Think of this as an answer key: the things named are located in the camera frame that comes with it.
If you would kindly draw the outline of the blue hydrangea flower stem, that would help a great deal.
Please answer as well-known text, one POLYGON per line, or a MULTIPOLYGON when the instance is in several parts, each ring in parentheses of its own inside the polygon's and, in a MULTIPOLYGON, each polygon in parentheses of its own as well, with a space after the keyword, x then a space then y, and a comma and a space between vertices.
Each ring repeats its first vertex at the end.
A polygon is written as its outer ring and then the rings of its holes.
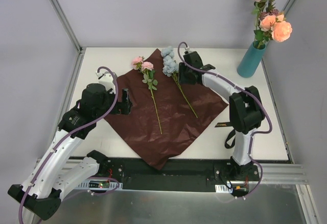
POLYGON ((177 62, 174 60, 174 49, 171 46, 168 46, 166 48, 163 48, 160 52, 162 58, 163 58, 163 68, 162 72, 164 75, 171 77, 175 84, 177 85, 179 91, 181 92, 184 100, 188 104, 189 108, 193 112, 196 118, 198 118, 195 110, 193 109, 191 103, 188 101, 187 97, 185 96, 182 86, 178 83, 178 75, 179 75, 179 65, 177 62))

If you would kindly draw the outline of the pink rose flower stem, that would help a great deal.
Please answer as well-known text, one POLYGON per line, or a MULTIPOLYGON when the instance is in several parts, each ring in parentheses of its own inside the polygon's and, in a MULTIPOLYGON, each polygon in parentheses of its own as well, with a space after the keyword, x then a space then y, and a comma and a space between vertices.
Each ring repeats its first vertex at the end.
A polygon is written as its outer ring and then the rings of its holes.
POLYGON ((142 75, 143 75, 142 82, 144 84, 148 85, 148 89, 151 93, 151 98, 153 100, 153 104, 154 104, 154 108, 155 108, 159 131, 160 131, 160 134, 162 135, 161 122, 160 122, 158 109, 157 109, 157 105, 156 105, 156 100, 155 100, 155 96, 154 96, 154 91, 157 91, 156 86, 158 85, 158 80, 156 80, 154 78, 154 74, 155 74, 154 65, 153 65, 153 63, 151 63, 149 61, 145 61, 144 57, 139 56, 132 60, 132 67, 134 70, 137 70, 140 73, 142 73, 142 75))

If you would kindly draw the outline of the red flower bouquet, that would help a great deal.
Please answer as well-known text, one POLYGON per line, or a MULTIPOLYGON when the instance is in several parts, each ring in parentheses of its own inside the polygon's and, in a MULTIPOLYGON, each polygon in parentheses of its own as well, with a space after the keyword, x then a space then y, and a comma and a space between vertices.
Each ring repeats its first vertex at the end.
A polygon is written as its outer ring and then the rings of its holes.
POLYGON ((129 90, 131 112, 109 114, 105 120, 148 165, 160 170, 169 158, 182 154, 228 104, 200 84, 178 88, 162 72, 160 50, 156 49, 147 61, 154 65, 157 89, 150 92, 137 70, 119 76, 118 86, 129 90))

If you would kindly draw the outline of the black ribbon gold lettering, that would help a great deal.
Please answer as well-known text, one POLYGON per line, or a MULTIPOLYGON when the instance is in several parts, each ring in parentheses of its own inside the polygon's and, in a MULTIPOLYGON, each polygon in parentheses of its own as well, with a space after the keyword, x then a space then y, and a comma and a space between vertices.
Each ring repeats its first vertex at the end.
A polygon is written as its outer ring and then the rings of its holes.
MULTIPOLYGON (((218 122, 215 125, 215 128, 225 128, 225 127, 232 127, 231 122, 218 122)), ((236 144, 236 131, 235 129, 232 129, 227 135, 227 138, 225 139, 224 147, 226 149, 231 149, 235 146, 235 144, 236 144)))

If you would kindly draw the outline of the mauve rose flower stem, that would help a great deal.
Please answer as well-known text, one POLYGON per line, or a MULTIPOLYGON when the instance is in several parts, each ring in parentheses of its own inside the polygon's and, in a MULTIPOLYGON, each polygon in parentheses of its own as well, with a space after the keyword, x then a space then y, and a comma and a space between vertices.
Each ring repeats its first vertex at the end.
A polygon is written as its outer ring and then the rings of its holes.
POLYGON ((276 0, 253 0, 255 15, 254 43, 256 49, 264 49, 273 40, 281 43, 288 40, 293 32, 283 11, 275 6, 276 0))

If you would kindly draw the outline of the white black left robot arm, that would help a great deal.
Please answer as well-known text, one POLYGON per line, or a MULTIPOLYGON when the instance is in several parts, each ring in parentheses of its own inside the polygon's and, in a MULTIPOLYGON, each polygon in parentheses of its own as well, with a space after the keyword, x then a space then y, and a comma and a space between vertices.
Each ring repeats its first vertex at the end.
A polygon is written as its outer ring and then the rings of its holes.
POLYGON ((48 220, 59 209, 61 202, 86 179, 104 177, 109 159, 93 150, 71 170, 59 174, 72 152, 85 140, 97 122, 108 114, 131 112, 129 90, 122 89, 122 100, 114 84, 92 83, 82 91, 81 99, 66 113, 58 125, 53 141, 39 164, 22 184, 13 184, 8 194, 41 220, 48 220))

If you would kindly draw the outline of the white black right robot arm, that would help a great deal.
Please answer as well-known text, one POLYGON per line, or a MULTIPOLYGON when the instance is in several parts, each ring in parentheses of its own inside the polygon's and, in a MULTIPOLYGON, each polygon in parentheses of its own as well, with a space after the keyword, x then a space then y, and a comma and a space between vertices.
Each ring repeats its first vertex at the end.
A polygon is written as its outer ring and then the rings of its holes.
POLYGON ((229 122, 236 133, 230 175, 238 181, 244 179, 251 165, 251 134, 265 118, 258 104, 261 102, 258 89, 254 86, 238 89, 230 80, 220 77, 215 67, 203 65, 196 51, 184 52, 183 61, 179 63, 178 83, 203 85, 228 101, 229 122))

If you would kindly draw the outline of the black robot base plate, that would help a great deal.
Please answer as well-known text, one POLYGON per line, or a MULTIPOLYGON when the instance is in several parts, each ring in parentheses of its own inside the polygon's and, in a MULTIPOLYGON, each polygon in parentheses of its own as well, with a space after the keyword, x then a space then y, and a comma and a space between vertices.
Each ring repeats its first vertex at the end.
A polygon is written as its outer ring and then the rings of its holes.
POLYGON ((124 190, 183 192, 215 192, 227 183, 249 187, 260 178, 256 165, 240 169, 230 160, 168 160, 158 170, 136 158, 108 158, 96 177, 112 177, 124 190))

